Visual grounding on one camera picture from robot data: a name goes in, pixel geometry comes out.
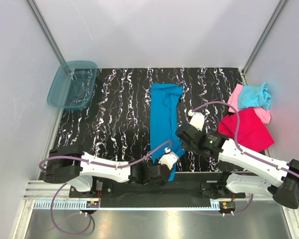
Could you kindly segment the blue t shirt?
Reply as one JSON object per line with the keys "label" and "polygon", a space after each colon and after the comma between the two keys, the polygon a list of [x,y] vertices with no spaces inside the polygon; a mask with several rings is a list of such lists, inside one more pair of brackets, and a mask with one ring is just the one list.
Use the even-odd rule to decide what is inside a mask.
{"label": "blue t shirt", "polygon": [[183,87],[176,84],[153,84],[150,88],[150,150],[154,151],[162,143],[172,141],[171,151],[182,157],[185,151],[176,136],[178,129],[177,105]]}

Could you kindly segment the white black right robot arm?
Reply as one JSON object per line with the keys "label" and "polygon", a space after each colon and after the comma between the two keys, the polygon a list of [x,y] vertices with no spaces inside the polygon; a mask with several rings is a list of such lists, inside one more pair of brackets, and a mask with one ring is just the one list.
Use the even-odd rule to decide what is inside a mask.
{"label": "white black right robot arm", "polygon": [[221,197],[232,193],[270,195],[278,204],[299,208],[299,161],[280,161],[240,146],[233,139],[217,131],[208,133],[188,123],[181,125],[176,133],[185,151],[204,157],[218,158],[240,166],[253,173],[252,176],[231,173],[216,185]]}

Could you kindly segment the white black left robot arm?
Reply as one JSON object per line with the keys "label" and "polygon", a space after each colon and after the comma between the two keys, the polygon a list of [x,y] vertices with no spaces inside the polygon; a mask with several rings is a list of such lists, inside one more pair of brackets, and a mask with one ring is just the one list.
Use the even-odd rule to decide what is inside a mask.
{"label": "white black left robot arm", "polygon": [[48,158],[39,163],[39,168],[44,171],[44,182],[66,183],[86,197],[93,197],[98,190],[94,178],[143,185],[167,182],[178,156],[169,147],[155,162],[146,161],[149,156],[153,156],[153,153],[133,162],[111,161],[84,152],[81,145],[70,145],[50,150]]}

